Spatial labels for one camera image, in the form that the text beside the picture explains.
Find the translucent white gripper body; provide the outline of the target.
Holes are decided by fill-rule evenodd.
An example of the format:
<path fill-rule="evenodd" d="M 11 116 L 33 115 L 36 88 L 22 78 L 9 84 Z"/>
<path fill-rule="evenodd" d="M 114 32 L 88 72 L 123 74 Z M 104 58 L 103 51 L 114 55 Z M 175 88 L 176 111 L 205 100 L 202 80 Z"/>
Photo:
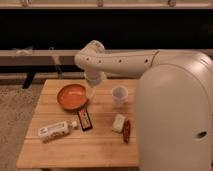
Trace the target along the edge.
<path fill-rule="evenodd" d="M 87 98 L 91 100 L 95 95 L 96 87 L 106 79 L 104 72 L 100 72 L 96 78 L 91 78 L 87 73 L 84 74 Z"/>

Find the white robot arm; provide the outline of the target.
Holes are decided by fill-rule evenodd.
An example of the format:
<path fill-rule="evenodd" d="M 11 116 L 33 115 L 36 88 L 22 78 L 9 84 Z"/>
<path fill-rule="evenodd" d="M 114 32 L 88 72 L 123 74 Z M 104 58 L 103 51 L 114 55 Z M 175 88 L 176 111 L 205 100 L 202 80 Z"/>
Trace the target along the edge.
<path fill-rule="evenodd" d="M 213 59 L 194 50 L 108 53 L 93 40 L 75 55 L 85 78 L 136 77 L 140 171 L 211 171 Z"/>

